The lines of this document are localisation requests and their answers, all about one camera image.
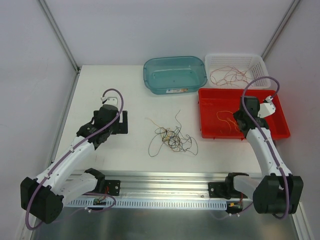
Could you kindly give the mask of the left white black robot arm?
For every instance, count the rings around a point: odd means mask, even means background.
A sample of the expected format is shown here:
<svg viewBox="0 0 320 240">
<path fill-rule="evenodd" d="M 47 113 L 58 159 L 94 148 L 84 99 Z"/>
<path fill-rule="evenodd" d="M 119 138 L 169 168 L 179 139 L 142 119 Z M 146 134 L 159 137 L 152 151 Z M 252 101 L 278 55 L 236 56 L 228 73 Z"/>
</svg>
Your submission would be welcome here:
<svg viewBox="0 0 320 240">
<path fill-rule="evenodd" d="M 63 208 L 84 194 L 119 195 L 119 181 L 89 168 L 72 181 L 67 181 L 75 168 L 107 141 L 111 135 L 128 133 L 128 112 L 104 104 L 93 112 L 90 122 L 79 128 L 66 153 L 34 179 L 26 177 L 20 184 L 21 207 L 42 223 L 54 222 Z"/>
</svg>

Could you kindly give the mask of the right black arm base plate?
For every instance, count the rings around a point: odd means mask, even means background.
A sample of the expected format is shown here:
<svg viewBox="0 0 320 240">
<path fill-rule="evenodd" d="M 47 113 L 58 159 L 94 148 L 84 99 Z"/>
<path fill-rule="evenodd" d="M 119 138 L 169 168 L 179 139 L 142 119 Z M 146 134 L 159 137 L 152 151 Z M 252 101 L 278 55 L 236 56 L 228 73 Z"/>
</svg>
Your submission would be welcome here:
<svg viewBox="0 0 320 240">
<path fill-rule="evenodd" d="M 208 186 L 208 195 L 209 198 L 222 198 L 229 199 L 230 195 L 227 192 L 227 185 L 222 181 L 209 182 Z"/>
</svg>

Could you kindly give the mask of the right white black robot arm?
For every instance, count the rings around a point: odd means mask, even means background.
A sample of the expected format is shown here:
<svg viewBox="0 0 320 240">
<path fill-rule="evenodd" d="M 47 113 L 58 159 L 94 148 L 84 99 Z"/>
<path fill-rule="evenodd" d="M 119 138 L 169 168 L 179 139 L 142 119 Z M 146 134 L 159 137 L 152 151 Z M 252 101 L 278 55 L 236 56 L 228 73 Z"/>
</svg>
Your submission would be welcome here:
<svg viewBox="0 0 320 240">
<path fill-rule="evenodd" d="M 258 182 L 246 173 L 231 172 L 225 178 L 224 191 L 232 198 L 244 194 L 259 214 L 284 219 L 296 213 L 304 182 L 300 176 L 293 175 L 281 159 L 267 121 L 259 117 L 260 108 L 256 97 L 242 96 L 233 117 L 253 149 L 262 180 Z"/>
</svg>

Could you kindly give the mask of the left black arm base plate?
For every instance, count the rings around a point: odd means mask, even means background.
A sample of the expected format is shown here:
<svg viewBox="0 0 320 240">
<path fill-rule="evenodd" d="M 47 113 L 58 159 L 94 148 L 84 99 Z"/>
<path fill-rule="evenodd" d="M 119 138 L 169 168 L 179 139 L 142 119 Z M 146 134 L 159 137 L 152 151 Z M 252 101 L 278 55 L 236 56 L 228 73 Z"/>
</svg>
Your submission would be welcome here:
<svg viewBox="0 0 320 240">
<path fill-rule="evenodd" d="M 110 196 L 119 196 L 121 190 L 120 180 L 104 180 L 102 182 L 102 193 Z"/>
</svg>

